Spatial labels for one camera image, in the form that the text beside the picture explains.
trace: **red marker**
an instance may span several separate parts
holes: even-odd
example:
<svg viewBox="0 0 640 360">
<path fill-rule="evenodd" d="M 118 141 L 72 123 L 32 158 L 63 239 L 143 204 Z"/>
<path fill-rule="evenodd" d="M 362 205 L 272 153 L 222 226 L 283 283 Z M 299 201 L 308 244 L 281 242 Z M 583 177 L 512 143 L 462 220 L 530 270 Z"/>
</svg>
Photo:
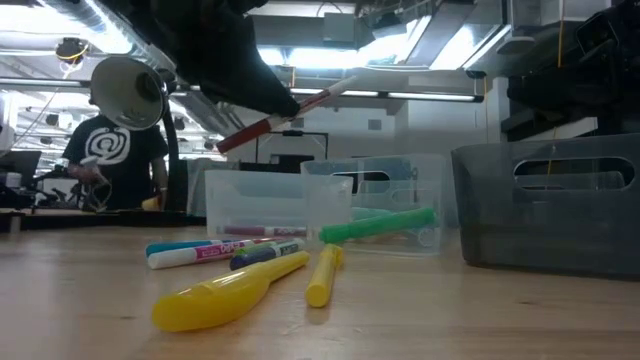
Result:
<svg viewBox="0 0 640 360">
<path fill-rule="evenodd" d="M 347 90 L 347 87 L 353 84 L 356 80 L 355 76 L 339 81 L 321 92 L 311 95 L 307 99 L 300 102 L 300 111 L 295 117 L 282 118 L 277 115 L 268 116 L 257 123 L 247 126 L 246 128 L 238 131 L 237 133 L 227 137 L 216 144 L 218 151 L 224 154 L 229 150 L 233 150 L 238 146 L 247 143 L 260 135 L 264 135 L 269 131 L 277 128 L 278 126 L 294 120 L 296 117 L 303 115 L 323 102 L 329 100 L 332 97 L 336 97 Z"/>
</svg>

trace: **black equipment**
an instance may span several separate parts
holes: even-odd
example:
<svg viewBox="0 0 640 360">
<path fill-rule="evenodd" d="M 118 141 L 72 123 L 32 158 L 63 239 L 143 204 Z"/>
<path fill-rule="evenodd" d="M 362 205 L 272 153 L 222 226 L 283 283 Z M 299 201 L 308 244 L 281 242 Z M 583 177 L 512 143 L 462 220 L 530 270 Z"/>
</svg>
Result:
<svg viewBox="0 0 640 360">
<path fill-rule="evenodd" d="M 28 187 L 33 182 L 42 151 L 9 151 L 0 157 L 0 172 L 22 175 L 20 185 Z"/>
<path fill-rule="evenodd" d="M 536 110 L 536 121 L 553 126 L 598 117 L 599 134 L 636 132 L 640 113 L 640 0 L 623 0 L 601 11 L 574 33 L 577 46 L 565 63 L 510 79 L 508 96 Z"/>
<path fill-rule="evenodd" d="M 217 102 L 295 116 L 300 107 L 256 48 L 245 13 L 266 0 L 103 0 L 177 63 L 178 75 Z"/>
</svg>

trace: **wooden table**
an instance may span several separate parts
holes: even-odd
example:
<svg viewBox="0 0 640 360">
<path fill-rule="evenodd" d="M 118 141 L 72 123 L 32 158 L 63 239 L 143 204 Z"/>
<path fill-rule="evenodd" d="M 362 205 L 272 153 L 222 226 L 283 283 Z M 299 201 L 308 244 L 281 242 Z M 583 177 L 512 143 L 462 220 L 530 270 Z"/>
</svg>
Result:
<svg viewBox="0 0 640 360">
<path fill-rule="evenodd" d="M 159 295 L 226 262 L 152 271 L 146 243 L 203 228 L 91 228 L 0 240 L 0 359 L 640 359 L 640 284 L 477 269 L 441 257 L 347 253 L 331 306 L 308 309 L 312 266 L 247 316 L 162 333 Z"/>
</svg>

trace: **marker label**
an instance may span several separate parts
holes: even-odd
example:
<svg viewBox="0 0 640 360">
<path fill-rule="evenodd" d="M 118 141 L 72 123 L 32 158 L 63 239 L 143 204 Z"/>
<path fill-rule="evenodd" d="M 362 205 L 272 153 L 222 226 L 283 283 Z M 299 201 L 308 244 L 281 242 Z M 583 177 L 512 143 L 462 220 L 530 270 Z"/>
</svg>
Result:
<svg viewBox="0 0 640 360">
<path fill-rule="evenodd" d="M 273 228 L 274 236 L 305 236 L 307 235 L 307 229 L 305 228 L 287 228 L 287 227 L 277 227 Z"/>
<path fill-rule="evenodd" d="M 279 248 L 279 251 L 280 251 L 280 256 L 293 254 L 293 253 L 298 252 L 300 250 L 300 246 L 298 246 L 298 244 L 289 244 L 289 245 L 284 245 L 284 246 L 278 246 L 278 248 Z"/>
<path fill-rule="evenodd" d="M 207 260 L 220 255 L 232 255 L 236 249 L 243 248 L 247 245 L 245 242 L 232 242 L 220 245 L 201 246 L 194 248 L 196 251 L 196 261 Z"/>
</svg>

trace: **black t-shirt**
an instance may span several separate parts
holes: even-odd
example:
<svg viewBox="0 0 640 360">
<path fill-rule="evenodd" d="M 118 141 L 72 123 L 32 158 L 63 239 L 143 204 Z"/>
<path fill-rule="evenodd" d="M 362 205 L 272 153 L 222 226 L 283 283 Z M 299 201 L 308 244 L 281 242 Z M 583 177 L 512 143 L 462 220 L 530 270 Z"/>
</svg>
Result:
<svg viewBox="0 0 640 360">
<path fill-rule="evenodd" d="M 97 156 L 100 172 L 111 182 L 107 208 L 132 209 L 153 196 L 149 165 L 167 153 L 158 126 L 129 131 L 98 115 L 78 125 L 62 157 L 79 164 L 86 157 Z M 94 195 L 104 201 L 109 188 L 98 188 Z"/>
</svg>

